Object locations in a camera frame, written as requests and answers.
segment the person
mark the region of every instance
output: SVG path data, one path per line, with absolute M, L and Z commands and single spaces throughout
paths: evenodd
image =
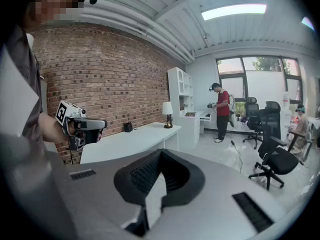
M 216 108 L 216 126 L 218 128 L 218 136 L 214 138 L 214 142 L 221 143 L 225 139 L 227 132 L 230 98 L 229 93 L 216 82 L 211 86 L 211 89 L 218 93 L 218 102 L 213 106 L 214 109 Z
M 78 0 L 33 0 L 25 9 L 23 17 L 14 27 L 10 37 L 5 43 L 8 53 L 15 63 L 17 69 L 39 96 L 30 116 L 22 131 L 26 138 L 36 141 L 44 149 L 46 142 L 67 142 L 69 138 L 63 133 L 62 126 L 55 119 L 43 113 L 41 102 L 41 83 L 39 63 L 33 55 L 27 39 L 26 29 L 34 28 L 48 20 L 54 20 L 56 15 L 64 14 L 66 8 L 78 5 Z M 68 130 L 75 133 L 72 123 L 69 123 Z
M 308 126 L 309 126 L 309 121 L 308 118 L 306 117 L 306 108 L 303 104 L 299 104 L 295 110 L 298 114 L 299 117 L 299 122 L 296 126 L 295 131 L 299 132 L 300 134 L 306 135 L 308 131 Z M 294 138 L 294 135 L 291 133 L 289 134 L 289 141 L 291 141 Z M 304 148 L 306 145 L 307 141 L 305 137 L 298 137 L 293 145 L 292 153 L 298 154 L 301 152 L 301 149 Z

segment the lamp base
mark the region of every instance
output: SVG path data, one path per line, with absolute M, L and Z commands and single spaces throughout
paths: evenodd
M 171 115 L 170 114 L 168 114 L 167 116 L 166 116 L 166 123 L 165 123 L 165 125 L 164 125 L 164 128 L 166 128 L 166 129 L 170 129 L 170 128 L 172 128 L 173 127 L 173 125 L 172 125 L 172 118 L 171 118 Z

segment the tree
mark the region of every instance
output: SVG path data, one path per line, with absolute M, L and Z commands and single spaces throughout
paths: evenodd
M 235 103 L 235 114 L 240 114 L 242 118 L 246 115 L 245 102 Z
M 286 74 L 290 74 L 290 63 L 286 62 L 284 59 L 283 68 Z M 271 72 L 281 72 L 279 59 L 275 57 L 257 57 L 256 61 L 252 62 L 256 71 L 271 71 Z
M 290 62 L 286 62 L 285 59 L 283 59 L 282 62 L 283 62 L 284 72 L 285 72 L 287 75 L 290 75 Z

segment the ceiling light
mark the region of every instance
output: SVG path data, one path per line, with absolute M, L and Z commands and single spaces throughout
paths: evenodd
M 313 31 L 315 31 L 315 28 L 314 26 L 312 25 L 310 19 L 308 19 L 307 17 L 304 17 L 302 20 L 301 20 L 301 23 L 308 26 L 310 29 L 312 29 Z
M 234 15 L 234 14 L 264 14 L 266 11 L 267 5 L 266 4 L 237 4 L 231 6 L 220 7 L 212 10 L 207 10 L 202 12 L 202 17 L 205 21 L 227 16 L 227 15 Z

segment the black office chair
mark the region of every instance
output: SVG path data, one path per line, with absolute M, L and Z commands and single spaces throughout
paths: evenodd
M 246 114 L 248 115 L 248 122 L 246 125 L 252 131 L 254 131 L 254 135 L 248 136 L 242 142 L 249 140 L 255 140 L 255 147 L 257 149 L 258 141 L 262 142 L 262 139 L 259 138 L 259 134 L 262 132 L 262 127 L 259 119 L 259 105 L 257 104 L 257 99 L 255 97 L 249 97 L 247 103 L 245 103 Z
M 277 175 L 286 175 L 297 166 L 299 163 L 295 155 L 289 151 L 277 147 L 285 147 L 287 144 L 280 140 L 280 105 L 275 101 L 266 101 L 265 109 L 259 110 L 259 117 L 263 130 L 263 142 L 258 149 L 262 163 L 256 162 L 255 168 L 260 168 L 263 172 L 249 175 L 249 179 L 253 177 L 266 176 L 266 189 L 269 190 L 270 178 L 281 183 L 280 188 L 283 188 L 285 183 Z

